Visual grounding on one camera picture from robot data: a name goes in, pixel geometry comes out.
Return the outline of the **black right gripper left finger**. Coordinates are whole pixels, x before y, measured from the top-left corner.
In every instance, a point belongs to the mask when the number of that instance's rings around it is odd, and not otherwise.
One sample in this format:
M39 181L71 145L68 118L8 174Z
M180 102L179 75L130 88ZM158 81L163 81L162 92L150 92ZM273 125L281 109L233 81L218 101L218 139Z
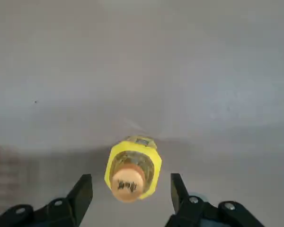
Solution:
M84 174L64 198L37 210L29 204L10 207L0 215L0 227L78 227L92 198L92 176Z

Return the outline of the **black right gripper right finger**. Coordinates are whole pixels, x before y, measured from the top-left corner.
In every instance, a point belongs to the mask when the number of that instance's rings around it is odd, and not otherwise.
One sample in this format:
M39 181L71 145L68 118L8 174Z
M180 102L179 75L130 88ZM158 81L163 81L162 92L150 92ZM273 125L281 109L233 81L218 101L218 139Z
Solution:
M264 225L236 201L222 201L217 207L196 195L189 195L178 173L170 175L171 199L175 213L167 227L263 227Z

